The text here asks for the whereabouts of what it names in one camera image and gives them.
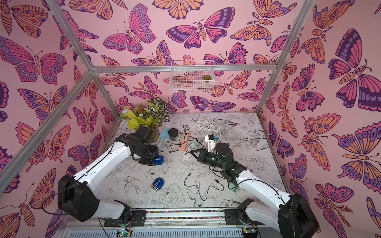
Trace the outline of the white power strip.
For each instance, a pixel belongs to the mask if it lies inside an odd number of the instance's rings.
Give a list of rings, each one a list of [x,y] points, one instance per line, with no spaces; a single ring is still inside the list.
[[[192,149],[187,149],[184,153],[183,153],[183,158],[184,159],[190,159],[192,157],[192,154],[190,153],[192,151]]]

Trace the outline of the blue clip bottom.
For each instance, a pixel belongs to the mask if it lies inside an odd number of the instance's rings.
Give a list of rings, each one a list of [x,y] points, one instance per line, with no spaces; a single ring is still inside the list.
[[[151,188],[155,191],[158,191],[160,189],[162,189],[164,185],[164,180],[162,178],[157,178],[153,183],[152,183],[152,186]]]

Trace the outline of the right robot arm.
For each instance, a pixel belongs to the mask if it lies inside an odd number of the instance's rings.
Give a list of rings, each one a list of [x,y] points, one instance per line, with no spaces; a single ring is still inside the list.
[[[253,199],[244,200],[237,208],[241,223],[262,223],[280,232],[284,238],[311,238],[319,230],[319,223],[302,195],[282,192],[259,179],[234,159],[228,143],[218,143],[213,150],[191,150],[190,154],[203,164],[220,168],[221,177],[229,184],[264,203],[263,206],[254,205]]]

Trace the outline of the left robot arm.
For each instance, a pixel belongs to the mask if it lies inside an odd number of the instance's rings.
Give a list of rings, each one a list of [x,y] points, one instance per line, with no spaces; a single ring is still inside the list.
[[[120,226],[131,223],[131,208],[121,201],[100,200],[95,195],[98,185],[124,159],[137,156],[139,162],[153,166],[158,147],[150,144],[152,129],[140,126],[136,132],[123,133],[92,164],[58,182],[58,209],[80,222],[92,218],[113,219]]]

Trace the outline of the orange power strip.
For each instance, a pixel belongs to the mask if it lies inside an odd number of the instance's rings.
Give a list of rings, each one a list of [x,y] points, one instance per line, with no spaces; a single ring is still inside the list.
[[[190,131],[184,131],[183,135],[181,136],[179,146],[178,146],[178,150],[180,152],[186,151],[190,134],[191,134]]]

